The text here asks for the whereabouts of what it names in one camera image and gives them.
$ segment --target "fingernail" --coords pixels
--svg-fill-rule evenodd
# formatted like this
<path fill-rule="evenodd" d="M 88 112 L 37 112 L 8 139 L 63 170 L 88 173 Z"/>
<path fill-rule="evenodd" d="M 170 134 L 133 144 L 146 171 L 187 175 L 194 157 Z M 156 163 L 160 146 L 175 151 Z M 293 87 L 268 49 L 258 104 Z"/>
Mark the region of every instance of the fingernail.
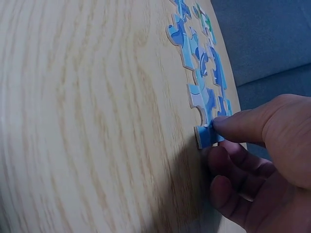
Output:
<path fill-rule="evenodd" d="M 216 117 L 216 118 L 213 120 L 213 123 L 218 124 L 218 123 L 220 123 L 220 122 L 226 120 L 227 118 L 228 118 L 228 116 L 219 116 L 219 117 Z"/>

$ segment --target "gray upholstery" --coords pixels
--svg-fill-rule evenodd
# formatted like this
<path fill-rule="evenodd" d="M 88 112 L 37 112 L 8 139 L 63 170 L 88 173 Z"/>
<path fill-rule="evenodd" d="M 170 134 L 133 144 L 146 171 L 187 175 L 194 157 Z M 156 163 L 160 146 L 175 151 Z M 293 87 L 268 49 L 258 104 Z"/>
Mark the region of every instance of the gray upholstery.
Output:
<path fill-rule="evenodd" d="M 311 0 L 212 0 L 237 86 L 311 63 Z"/>

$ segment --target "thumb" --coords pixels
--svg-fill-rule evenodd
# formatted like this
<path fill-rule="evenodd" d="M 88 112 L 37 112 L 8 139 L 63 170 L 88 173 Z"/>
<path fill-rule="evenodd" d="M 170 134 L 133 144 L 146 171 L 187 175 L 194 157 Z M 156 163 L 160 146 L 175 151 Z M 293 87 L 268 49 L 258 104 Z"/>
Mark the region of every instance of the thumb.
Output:
<path fill-rule="evenodd" d="M 266 143 L 268 130 L 271 131 L 269 123 L 272 118 L 275 119 L 275 113 L 300 98 L 296 95 L 281 95 L 256 109 L 241 111 L 230 117 L 217 117 L 213 121 L 213 127 L 231 142 Z"/>

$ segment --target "finger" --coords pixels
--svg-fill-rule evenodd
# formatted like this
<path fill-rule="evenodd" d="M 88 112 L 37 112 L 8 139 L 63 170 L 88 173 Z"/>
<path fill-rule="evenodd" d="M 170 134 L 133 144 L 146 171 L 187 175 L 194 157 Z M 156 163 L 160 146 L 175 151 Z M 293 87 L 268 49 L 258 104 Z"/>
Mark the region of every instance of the finger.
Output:
<path fill-rule="evenodd" d="M 230 180 L 224 176 L 217 176 L 209 192 L 211 205 L 223 216 L 244 228 L 245 220 L 252 202 L 239 196 L 233 189 Z"/>
<path fill-rule="evenodd" d="M 272 162 L 252 155 L 239 143 L 223 141 L 219 145 L 227 150 L 231 161 L 244 171 L 265 179 L 276 172 L 276 167 Z"/>
<path fill-rule="evenodd" d="M 261 177 L 255 177 L 252 174 L 238 168 L 230 159 L 228 152 L 223 147 L 214 147 L 207 156 L 207 164 L 213 175 L 222 175 L 230 179 L 236 192 L 253 200 L 265 182 Z"/>
<path fill-rule="evenodd" d="M 241 111 L 230 117 L 215 118 L 213 127 L 221 136 L 231 142 L 264 143 L 265 126 L 273 114 L 284 105 L 299 98 L 301 96 L 279 96 L 256 109 Z"/>

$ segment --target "jigsaw puzzle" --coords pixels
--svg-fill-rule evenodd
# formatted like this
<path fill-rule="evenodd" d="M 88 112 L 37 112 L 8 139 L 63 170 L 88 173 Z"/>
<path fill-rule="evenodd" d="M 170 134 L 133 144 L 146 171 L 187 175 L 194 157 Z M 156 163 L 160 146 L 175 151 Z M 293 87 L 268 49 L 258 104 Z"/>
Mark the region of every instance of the jigsaw puzzle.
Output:
<path fill-rule="evenodd" d="M 220 57 L 218 53 L 216 52 L 216 50 L 213 47 L 209 47 L 209 49 L 211 50 L 211 53 L 213 54 L 213 60 L 216 66 L 216 69 L 213 70 L 214 84 L 220 87 L 221 94 L 225 98 L 225 90 L 227 89 L 227 84 L 225 81 L 223 66 L 222 66 Z"/>
<path fill-rule="evenodd" d="M 176 22 L 176 27 L 169 25 L 167 28 L 167 36 L 174 45 L 180 47 L 183 66 L 194 70 L 194 64 L 191 58 L 190 39 L 187 36 L 184 21 L 178 15 L 174 15 L 173 18 Z"/>
<path fill-rule="evenodd" d="M 170 0 L 177 7 L 179 16 L 184 22 L 187 22 L 187 18 L 191 19 L 190 8 L 184 3 L 184 0 Z"/>
<path fill-rule="evenodd" d="M 208 55 L 206 49 L 199 45 L 199 37 L 196 31 L 190 27 L 192 39 L 190 40 L 191 53 L 196 58 L 200 66 L 202 76 L 207 76 L 206 63 L 208 62 Z"/>
<path fill-rule="evenodd" d="M 230 101 L 225 97 L 225 90 L 227 89 L 225 75 L 219 54 L 214 47 L 216 38 L 208 16 L 198 4 L 193 7 L 194 14 L 200 20 L 203 33 L 206 35 L 206 42 L 203 43 L 207 46 L 205 48 L 200 45 L 199 36 L 195 29 L 190 27 L 191 39 L 186 33 L 185 23 L 187 18 L 191 19 L 189 7 L 183 0 L 170 1 L 177 6 L 180 16 L 173 15 L 174 25 L 168 26 L 167 35 L 174 45 L 180 47 L 183 66 L 193 70 L 195 85 L 188 84 L 188 95 L 190 107 L 198 108 L 201 115 L 201 125 L 195 127 L 195 134 L 198 147 L 202 149 L 224 140 L 214 131 L 212 121 L 214 118 L 213 109 L 215 109 L 217 116 L 232 114 Z M 192 56 L 197 60 L 198 66 L 193 63 Z M 210 76 L 207 72 L 209 60 L 215 64 L 215 70 L 211 70 Z M 208 77 L 212 78 L 214 85 L 219 87 L 220 96 L 216 97 L 214 90 L 206 86 L 206 78 Z"/>
<path fill-rule="evenodd" d="M 209 17 L 207 16 L 207 14 L 202 10 L 202 8 L 200 7 L 199 4 L 195 4 L 195 6 L 192 8 L 193 13 L 195 15 L 195 17 L 197 19 L 200 20 L 201 22 L 201 29 L 202 32 L 206 35 L 206 36 L 211 36 L 213 43 L 216 45 L 216 37 L 214 35 L 214 31 L 212 28 L 212 24 L 209 20 Z"/>

